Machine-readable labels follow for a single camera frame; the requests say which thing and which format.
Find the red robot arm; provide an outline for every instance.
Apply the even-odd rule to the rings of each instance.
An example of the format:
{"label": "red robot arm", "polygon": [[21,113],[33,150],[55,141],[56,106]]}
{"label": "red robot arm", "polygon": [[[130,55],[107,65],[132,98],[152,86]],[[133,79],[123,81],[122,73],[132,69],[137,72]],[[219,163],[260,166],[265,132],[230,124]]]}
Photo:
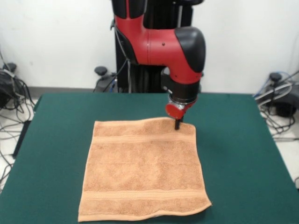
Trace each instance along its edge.
{"label": "red robot arm", "polygon": [[203,34],[193,27],[146,29],[146,0],[112,0],[112,4],[116,36],[126,57],[134,64],[169,68],[170,101],[166,112],[176,120],[182,119],[199,92],[206,57]]}

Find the wire bundle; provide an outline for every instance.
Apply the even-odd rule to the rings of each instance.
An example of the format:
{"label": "wire bundle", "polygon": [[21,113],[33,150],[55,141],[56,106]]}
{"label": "wire bundle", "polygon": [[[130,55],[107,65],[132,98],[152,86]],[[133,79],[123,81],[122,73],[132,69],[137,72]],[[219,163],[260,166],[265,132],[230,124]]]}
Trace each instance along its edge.
{"label": "wire bundle", "polygon": [[[3,60],[1,51],[0,57],[5,65],[4,69],[0,69],[0,80],[5,79],[11,81],[9,86],[0,85],[0,92],[8,98],[8,102],[2,108],[0,108],[0,117],[3,118],[2,120],[6,122],[5,126],[0,122],[0,134],[9,136],[1,137],[0,141],[2,143],[5,140],[14,139],[17,143],[17,138],[20,136],[20,131],[10,131],[7,130],[7,128],[19,126],[24,124],[26,121],[29,121],[33,113],[33,107],[35,106],[35,104],[31,98],[28,86],[24,81],[19,79],[14,73],[11,72],[9,66]],[[10,113],[15,111],[16,118],[11,118],[3,115],[2,112],[4,111],[10,111]],[[11,156],[11,154],[3,154],[0,147],[0,159],[4,160],[4,162],[7,164],[3,170],[3,173],[0,175],[0,193],[2,192],[4,181],[9,176],[11,168],[14,165],[13,162],[9,162],[7,158],[8,156]]]}
{"label": "wire bundle", "polygon": [[273,87],[271,90],[266,91],[265,93],[262,94],[262,92],[265,89],[269,89],[270,84],[269,81],[270,79],[267,79],[265,84],[262,86],[260,91],[254,96],[255,100],[260,100],[263,99],[264,97],[269,97],[271,96],[271,99],[264,100],[258,104],[261,115],[265,119],[265,122],[269,129],[273,130],[274,134],[273,139],[276,142],[288,142],[288,141],[296,141],[299,140],[299,138],[280,138],[277,137],[278,135],[281,135],[291,129],[291,127],[295,124],[296,119],[293,116],[293,106],[290,106],[290,115],[288,116],[288,122],[287,124],[279,124],[278,122],[275,121],[274,117],[277,116],[277,114],[273,113],[273,109],[275,107],[275,100],[280,99],[282,97],[285,97],[287,94],[289,94],[293,86],[299,85],[299,83],[295,82],[288,82],[289,79],[292,79],[295,75],[299,74],[299,71],[295,72],[292,75],[289,75],[285,72],[278,72],[278,73],[283,73],[287,75],[287,78],[283,79],[278,83],[277,87]]}

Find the green table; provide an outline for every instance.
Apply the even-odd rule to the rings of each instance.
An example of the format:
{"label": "green table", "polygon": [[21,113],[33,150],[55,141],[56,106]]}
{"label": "green table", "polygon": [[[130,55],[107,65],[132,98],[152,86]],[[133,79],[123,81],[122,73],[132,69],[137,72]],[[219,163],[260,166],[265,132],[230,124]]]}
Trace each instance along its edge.
{"label": "green table", "polygon": [[[44,95],[0,195],[0,224],[77,223],[94,121],[163,117],[166,102],[165,94]],[[138,223],[299,223],[299,194],[251,96],[202,94],[185,122],[196,126],[213,206]]]}

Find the towel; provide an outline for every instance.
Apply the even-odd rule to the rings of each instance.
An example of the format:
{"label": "towel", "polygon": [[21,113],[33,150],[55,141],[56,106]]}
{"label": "towel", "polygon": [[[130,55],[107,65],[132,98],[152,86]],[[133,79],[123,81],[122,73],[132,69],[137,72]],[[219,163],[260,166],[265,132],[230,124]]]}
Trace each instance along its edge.
{"label": "towel", "polygon": [[208,208],[195,127],[170,118],[96,121],[78,221],[187,216]]}

